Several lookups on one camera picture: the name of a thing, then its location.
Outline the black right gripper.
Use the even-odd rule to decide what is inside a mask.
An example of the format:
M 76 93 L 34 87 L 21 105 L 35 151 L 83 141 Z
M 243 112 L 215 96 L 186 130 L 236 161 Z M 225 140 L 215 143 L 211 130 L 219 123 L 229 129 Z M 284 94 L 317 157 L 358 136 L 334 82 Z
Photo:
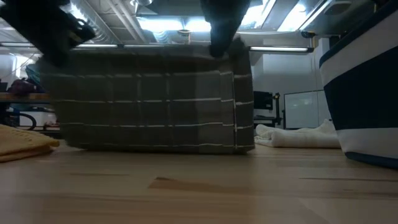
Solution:
M 211 26 L 209 53 L 212 57 L 235 56 L 246 50 L 246 44 L 235 33 L 250 3 L 251 0 L 200 0 L 205 20 Z

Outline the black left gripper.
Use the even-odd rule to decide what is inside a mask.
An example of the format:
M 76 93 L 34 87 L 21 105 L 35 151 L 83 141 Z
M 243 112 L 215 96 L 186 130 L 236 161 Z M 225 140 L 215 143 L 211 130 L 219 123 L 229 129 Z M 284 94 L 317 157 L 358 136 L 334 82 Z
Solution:
M 1 1 L 0 17 L 53 65 L 63 65 L 71 49 L 96 37 L 89 23 L 62 9 L 70 0 Z

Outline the grey checked towel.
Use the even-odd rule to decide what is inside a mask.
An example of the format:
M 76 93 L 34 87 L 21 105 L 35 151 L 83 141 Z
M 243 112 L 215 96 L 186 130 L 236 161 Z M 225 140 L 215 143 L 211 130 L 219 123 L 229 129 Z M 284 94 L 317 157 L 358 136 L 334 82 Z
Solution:
M 71 51 L 41 58 L 40 82 L 73 147 L 242 154 L 254 148 L 254 97 L 243 46 L 213 58 L 202 45 Z

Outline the white grid-lined towel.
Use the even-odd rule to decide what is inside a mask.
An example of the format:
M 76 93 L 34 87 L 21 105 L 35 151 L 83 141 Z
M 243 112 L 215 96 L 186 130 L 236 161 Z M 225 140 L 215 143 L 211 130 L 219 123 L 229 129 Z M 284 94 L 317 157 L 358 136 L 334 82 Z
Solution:
M 325 119 L 317 128 L 287 130 L 262 124 L 256 126 L 254 142 L 268 147 L 340 149 L 340 143 L 331 121 Z

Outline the mustard yellow towel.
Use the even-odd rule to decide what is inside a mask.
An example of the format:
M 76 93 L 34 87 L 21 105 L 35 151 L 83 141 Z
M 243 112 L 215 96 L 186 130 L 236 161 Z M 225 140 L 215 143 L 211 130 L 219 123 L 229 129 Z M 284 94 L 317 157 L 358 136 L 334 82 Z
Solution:
M 44 134 L 0 124 L 0 163 L 48 154 L 59 145 Z

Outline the long LED light bar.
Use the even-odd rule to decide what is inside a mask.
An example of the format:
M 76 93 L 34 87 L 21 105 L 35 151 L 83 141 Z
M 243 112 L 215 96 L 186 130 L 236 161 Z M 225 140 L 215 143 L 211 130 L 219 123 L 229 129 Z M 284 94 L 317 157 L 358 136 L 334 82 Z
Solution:
M 0 42 L 0 47 L 8 48 L 34 48 L 30 43 L 25 42 Z M 148 48 L 148 47 L 188 47 L 188 45 L 143 45 L 143 44 L 81 44 L 78 49 L 132 49 L 132 48 Z M 250 51 L 256 52 L 293 52 L 293 53 L 310 53 L 314 48 L 310 47 L 265 47 L 265 46 L 252 46 L 249 47 Z

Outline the maroon bag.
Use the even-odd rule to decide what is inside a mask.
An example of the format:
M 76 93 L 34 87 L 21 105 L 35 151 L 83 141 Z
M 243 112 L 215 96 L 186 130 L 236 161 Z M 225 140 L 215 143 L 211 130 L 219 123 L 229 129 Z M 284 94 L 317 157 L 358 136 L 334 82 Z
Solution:
M 13 81 L 7 92 L 16 96 L 26 96 L 31 93 L 37 93 L 38 87 L 29 79 L 18 79 Z

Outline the black computer monitor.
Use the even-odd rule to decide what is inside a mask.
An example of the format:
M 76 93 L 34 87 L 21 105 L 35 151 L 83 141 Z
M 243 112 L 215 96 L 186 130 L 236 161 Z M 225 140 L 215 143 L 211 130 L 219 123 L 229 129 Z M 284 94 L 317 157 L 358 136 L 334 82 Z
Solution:
M 273 94 L 270 92 L 254 91 L 254 109 L 273 110 Z

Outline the wooden background table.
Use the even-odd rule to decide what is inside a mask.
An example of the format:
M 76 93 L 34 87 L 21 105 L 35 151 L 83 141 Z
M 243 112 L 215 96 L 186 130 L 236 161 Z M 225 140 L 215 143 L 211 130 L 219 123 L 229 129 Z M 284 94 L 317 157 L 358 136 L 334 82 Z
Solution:
M 49 104 L 51 100 L 45 93 L 31 93 L 25 96 L 17 96 L 12 93 L 0 93 L 0 103 Z

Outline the whiteboard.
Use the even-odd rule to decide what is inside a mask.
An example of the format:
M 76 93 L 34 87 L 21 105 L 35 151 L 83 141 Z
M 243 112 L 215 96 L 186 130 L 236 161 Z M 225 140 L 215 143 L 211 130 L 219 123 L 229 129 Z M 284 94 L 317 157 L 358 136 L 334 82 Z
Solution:
M 284 95 L 285 129 L 317 128 L 325 119 L 331 121 L 323 90 Z

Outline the navy and white fabric basket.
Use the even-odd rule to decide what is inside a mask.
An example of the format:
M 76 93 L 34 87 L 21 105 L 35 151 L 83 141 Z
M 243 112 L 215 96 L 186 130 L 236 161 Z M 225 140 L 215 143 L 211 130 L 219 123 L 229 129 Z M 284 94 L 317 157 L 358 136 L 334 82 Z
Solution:
M 398 0 L 324 54 L 320 73 L 345 156 L 398 170 Z

